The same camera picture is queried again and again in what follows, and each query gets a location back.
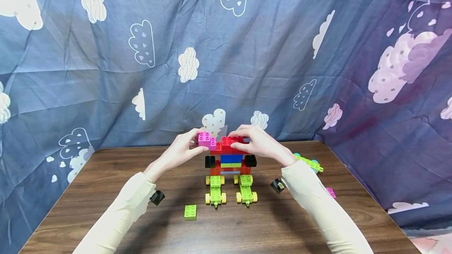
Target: yellow lego wheel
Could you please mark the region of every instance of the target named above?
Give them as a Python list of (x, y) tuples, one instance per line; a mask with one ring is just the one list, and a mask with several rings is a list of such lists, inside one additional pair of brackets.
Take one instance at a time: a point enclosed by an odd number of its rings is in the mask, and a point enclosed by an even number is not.
[(235, 194), (235, 200), (237, 200), (237, 203), (242, 203), (242, 194), (240, 192)]

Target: blue lego brick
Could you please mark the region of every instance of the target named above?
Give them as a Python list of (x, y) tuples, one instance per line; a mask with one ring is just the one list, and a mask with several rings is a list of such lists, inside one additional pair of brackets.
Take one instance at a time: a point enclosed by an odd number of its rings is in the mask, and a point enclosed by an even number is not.
[(220, 162), (224, 164), (241, 163), (243, 155), (221, 155)]

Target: pink lego brick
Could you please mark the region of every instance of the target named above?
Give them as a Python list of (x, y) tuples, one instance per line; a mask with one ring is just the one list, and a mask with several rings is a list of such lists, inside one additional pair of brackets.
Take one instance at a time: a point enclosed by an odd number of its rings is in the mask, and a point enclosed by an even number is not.
[(209, 150), (215, 149), (217, 149), (217, 142), (215, 141), (215, 138), (210, 138)]
[(210, 148), (210, 133), (200, 132), (198, 135), (198, 145)]
[(331, 195), (332, 198), (336, 198), (336, 194), (334, 194), (333, 189), (327, 188), (328, 193)]

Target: cream long sleeve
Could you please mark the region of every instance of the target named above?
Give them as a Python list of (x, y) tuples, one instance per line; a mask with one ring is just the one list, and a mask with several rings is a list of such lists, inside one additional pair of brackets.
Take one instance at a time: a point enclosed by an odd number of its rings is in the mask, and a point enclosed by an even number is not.
[(282, 180), (312, 216), (333, 254), (372, 254), (367, 240), (344, 209), (303, 161), (282, 168)]
[[(313, 218), (333, 254), (373, 253), (348, 214), (303, 161), (282, 168), (282, 180)], [(131, 225), (146, 212), (155, 185), (143, 173), (131, 177), (118, 197), (89, 230), (74, 254), (113, 254)]]
[(113, 254), (131, 225), (146, 212), (154, 192), (155, 184), (143, 173), (131, 177), (73, 253)]

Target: lego vehicle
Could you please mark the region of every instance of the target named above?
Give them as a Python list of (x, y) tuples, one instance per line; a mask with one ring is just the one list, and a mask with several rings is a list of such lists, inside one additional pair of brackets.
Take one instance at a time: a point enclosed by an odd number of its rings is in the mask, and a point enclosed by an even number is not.
[(221, 185), (225, 184), (225, 176), (206, 176), (206, 185), (210, 185), (210, 193), (206, 193), (206, 204), (215, 208), (218, 204), (226, 203), (226, 193), (221, 192)]
[(257, 193), (252, 192), (253, 176), (250, 174), (234, 175), (234, 184), (240, 186), (240, 192), (235, 194), (237, 203), (244, 203), (247, 207), (250, 203), (257, 202)]

